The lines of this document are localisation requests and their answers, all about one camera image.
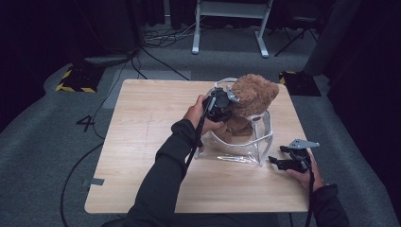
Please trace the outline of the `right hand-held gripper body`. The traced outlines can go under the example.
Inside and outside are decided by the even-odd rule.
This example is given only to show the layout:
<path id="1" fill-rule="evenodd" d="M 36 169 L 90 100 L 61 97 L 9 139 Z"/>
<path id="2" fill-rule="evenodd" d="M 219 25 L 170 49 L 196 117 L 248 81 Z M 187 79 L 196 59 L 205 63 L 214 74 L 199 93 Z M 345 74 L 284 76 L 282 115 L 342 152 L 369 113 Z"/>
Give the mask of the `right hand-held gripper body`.
<path id="1" fill-rule="evenodd" d="M 317 148 L 320 144 L 318 142 L 310 142 L 303 139 L 294 139 L 288 144 L 290 157 L 293 161 L 298 162 L 296 170 L 305 173 L 310 168 L 310 157 L 308 154 L 309 148 Z"/>

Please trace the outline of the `white metal desk frame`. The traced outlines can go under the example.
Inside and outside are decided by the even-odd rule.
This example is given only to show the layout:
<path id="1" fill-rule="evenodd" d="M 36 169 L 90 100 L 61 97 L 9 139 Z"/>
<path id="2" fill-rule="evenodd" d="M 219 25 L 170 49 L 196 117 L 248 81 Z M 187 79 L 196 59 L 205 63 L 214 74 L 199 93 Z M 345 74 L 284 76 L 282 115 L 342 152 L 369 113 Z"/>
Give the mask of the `white metal desk frame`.
<path id="1" fill-rule="evenodd" d="M 197 55 L 200 52 L 201 40 L 201 16 L 233 17 L 260 19 L 261 26 L 254 35 L 260 49 L 261 56 L 267 58 L 270 54 L 265 46 L 263 35 L 267 21 L 270 17 L 270 10 L 273 0 L 268 0 L 266 4 L 252 3 L 230 3 L 230 2 L 211 2 L 207 0 L 197 0 L 195 16 L 195 34 L 193 38 L 192 53 Z"/>

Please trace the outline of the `grey tape strip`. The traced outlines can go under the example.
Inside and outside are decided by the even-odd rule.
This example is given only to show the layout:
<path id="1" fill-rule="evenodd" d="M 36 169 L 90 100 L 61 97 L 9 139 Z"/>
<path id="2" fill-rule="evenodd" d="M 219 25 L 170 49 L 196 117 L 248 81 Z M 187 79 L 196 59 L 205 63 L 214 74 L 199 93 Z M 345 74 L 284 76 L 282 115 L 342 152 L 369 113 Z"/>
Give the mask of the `grey tape strip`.
<path id="1" fill-rule="evenodd" d="M 82 186 L 90 187 L 91 185 L 103 185 L 104 184 L 104 179 L 97 179 L 97 178 L 92 178 L 92 179 L 84 179 L 81 183 Z"/>

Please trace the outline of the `brown teddy bear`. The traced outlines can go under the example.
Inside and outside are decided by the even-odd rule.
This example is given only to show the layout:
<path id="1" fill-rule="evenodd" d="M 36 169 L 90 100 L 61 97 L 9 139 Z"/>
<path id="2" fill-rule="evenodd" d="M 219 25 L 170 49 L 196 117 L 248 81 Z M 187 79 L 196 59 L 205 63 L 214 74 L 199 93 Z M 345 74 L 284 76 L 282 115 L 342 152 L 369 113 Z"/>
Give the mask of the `brown teddy bear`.
<path id="1" fill-rule="evenodd" d="M 251 136 L 253 121 L 265 114 L 280 89 L 277 83 L 260 75 L 247 74 L 233 84 L 231 91 L 238 99 L 229 107 L 232 116 L 222 128 L 214 130 L 214 134 L 226 143 L 232 143 L 235 136 Z"/>

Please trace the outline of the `large black yellow-striped base plate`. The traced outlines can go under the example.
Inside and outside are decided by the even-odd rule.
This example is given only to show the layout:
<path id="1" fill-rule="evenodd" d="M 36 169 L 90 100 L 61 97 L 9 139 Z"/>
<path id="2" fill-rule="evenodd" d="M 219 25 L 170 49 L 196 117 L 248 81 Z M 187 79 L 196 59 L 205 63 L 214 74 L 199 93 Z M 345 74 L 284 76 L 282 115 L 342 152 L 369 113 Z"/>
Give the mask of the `large black yellow-striped base plate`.
<path id="1" fill-rule="evenodd" d="M 96 93 L 104 71 L 104 67 L 88 66 L 80 69 L 70 66 L 63 74 L 56 91 Z"/>

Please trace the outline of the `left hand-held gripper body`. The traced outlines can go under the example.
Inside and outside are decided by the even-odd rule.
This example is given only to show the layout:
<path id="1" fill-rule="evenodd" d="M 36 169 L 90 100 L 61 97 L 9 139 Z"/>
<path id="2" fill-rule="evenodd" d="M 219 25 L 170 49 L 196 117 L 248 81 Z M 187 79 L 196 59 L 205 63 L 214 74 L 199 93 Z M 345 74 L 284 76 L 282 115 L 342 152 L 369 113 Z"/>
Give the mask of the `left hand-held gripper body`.
<path id="1" fill-rule="evenodd" d="M 232 116 L 231 105 L 239 102 L 231 87 L 229 85 L 226 89 L 215 87 L 207 95 L 208 97 L 202 102 L 204 115 L 213 122 L 228 121 Z"/>

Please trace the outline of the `grey slanted column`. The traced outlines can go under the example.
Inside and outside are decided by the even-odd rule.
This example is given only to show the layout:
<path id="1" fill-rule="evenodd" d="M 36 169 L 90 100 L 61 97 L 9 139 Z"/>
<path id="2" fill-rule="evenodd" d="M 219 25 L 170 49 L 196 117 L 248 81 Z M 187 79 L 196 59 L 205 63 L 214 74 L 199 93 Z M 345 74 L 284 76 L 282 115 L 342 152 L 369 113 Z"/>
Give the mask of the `grey slanted column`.
<path id="1" fill-rule="evenodd" d="M 323 73 L 349 25 L 351 25 L 361 1 L 335 1 L 326 27 L 302 70 L 305 75 L 314 77 Z"/>

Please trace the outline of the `clear plastic bag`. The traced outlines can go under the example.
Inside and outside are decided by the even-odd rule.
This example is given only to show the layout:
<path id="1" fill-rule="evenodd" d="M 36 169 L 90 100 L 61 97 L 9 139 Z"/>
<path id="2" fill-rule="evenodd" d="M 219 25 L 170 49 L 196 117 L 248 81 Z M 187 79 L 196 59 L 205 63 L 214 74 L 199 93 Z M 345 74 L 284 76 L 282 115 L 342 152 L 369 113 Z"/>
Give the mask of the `clear plastic bag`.
<path id="1" fill-rule="evenodd" d="M 213 88 L 226 89 L 227 85 L 232 87 L 238 79 L 222 79 L 216 82 Z M 271 144 L 272 125 L 269 108 L 267 108 L 259 120 L 253 121 L 251 136 L 235 136 L 232 143 L 226 143 L 219 139 L 214 131 L 209 131 L 201 138 L 200 147 L 194 151 L 194 156 L 262 166 Z"/>

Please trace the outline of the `small black yellow-striped base plate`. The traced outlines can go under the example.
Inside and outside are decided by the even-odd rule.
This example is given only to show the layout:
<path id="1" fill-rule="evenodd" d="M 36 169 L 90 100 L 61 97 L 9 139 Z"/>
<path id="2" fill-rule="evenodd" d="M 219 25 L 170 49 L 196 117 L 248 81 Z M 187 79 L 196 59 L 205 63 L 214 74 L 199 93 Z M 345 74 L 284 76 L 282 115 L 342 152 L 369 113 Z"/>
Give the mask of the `small black yellow-striped base plate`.
<path id="1" fill-rule="evenodd" d="M 287 87 L 291 96 L 321 96 L 314 78 L 304 72 L 282 71 L 279 81 Z"/>

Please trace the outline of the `person's left hand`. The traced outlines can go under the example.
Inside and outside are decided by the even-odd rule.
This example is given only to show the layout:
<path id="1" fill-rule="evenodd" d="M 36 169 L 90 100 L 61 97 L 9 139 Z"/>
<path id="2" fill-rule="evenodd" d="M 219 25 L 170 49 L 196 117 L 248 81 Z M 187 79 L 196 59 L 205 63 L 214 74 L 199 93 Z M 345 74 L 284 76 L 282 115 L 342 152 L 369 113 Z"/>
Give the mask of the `person's left hand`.
<path id="1" fill-rule="evenodd" d="M 204 95 L 199 95 L 197 101 L 194 105 L 190 106 L 183 116 L 184 119 L 189 120 L 193 127 L 196 128 L 200 121 L 203 114 L 203 107 L 202 102 L 205 100 Z M 204 120 L 203 128 L 201 131 L 201 135 L 206 134 L 209 131 L 214 131 L 222 128 L 224 126 L 223 122 L 213 122 L 209 119 Z"/>

